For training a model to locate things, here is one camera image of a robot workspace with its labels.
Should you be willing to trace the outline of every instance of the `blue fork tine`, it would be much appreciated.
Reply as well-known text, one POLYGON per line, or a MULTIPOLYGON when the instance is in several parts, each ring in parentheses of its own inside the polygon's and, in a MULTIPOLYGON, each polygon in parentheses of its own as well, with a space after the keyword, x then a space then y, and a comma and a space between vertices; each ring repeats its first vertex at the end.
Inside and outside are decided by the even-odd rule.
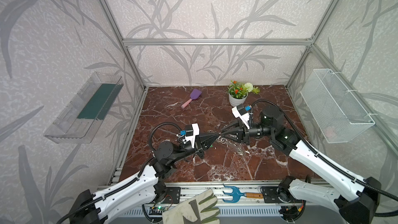
POLYGON ((231 193, 226 193, 225 191, 222 192, 225 195, 231 195, 232 196, 232 200, 223 199, 224 202, 238 202, 240 197, 244 196, 244 194, 240 192, 238 187, 228 186, 228 185, 225 185, 225 184, 223 184, 223 186, 226 187, 226 188, 231 188, 232 189, 231 193))

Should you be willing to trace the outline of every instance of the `spatula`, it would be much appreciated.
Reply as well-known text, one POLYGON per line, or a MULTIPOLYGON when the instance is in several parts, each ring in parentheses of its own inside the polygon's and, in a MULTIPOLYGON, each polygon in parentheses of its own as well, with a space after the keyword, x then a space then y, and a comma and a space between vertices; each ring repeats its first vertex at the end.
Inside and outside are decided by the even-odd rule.
POLYGON ((184 109, 193 99, 197 99, 202 91, 197 90, 196 88, 191 92, 191 98, 187 100, 184 104, 182 104, 181 108, 184 109))

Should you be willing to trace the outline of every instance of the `pink spatula handle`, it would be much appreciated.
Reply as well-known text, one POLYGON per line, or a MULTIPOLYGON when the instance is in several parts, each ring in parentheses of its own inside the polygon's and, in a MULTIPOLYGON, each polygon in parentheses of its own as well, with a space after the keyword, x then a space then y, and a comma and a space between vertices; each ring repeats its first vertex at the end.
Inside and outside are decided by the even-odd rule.
POLYGON ((182 104, 181 108, 184 109, 189 103, 191 103, 192 99, 187 100, 184 104, 182 104))

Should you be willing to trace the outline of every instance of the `wooden handle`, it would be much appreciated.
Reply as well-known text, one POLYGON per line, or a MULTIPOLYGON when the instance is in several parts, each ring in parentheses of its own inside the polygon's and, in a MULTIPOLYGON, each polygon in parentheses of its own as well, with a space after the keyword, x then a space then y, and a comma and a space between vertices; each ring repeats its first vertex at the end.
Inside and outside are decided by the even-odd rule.
POLYGON ((187 100, 184 104, 182 104, 181 108, 184 109, 189 103, 191 103, 192 99, 187 100))
POLYGON ((246 194, 245 196, 246 196, 247 198, 260 198, 260 199, 263 198, 263 194, 261 194, 261 193, 250 193, 250 192, 246 192, 245 194, 246 194))

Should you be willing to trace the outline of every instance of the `white mesh basket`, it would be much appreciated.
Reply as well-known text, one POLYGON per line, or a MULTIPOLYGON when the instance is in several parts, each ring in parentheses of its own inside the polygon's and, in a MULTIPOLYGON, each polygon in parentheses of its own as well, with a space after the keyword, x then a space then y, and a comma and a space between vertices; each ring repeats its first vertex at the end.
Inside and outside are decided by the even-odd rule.
POLYGON ((331 69, 314 69, 301 95, 328 143, 349 142, 375 124, 331 69))

